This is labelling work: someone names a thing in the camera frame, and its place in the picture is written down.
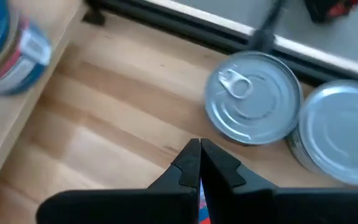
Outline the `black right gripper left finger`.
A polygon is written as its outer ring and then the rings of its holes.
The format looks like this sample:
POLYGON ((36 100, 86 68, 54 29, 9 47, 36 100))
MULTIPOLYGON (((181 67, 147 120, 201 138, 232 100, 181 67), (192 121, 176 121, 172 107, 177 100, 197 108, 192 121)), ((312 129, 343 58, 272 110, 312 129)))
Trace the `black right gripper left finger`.
POLYGON ((201 143, 190 139, 145 189, 67 190, 40 204, 37 223, 197 223, 201 143))

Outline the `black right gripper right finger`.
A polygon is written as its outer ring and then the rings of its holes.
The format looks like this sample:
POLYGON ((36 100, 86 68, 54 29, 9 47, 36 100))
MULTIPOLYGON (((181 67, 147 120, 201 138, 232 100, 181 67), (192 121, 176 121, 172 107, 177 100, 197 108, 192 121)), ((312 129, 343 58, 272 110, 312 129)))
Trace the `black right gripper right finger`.
POLYGON ((212 223, 358 224, 358 189, 278 187, 209 139, 201 147, 212 223))

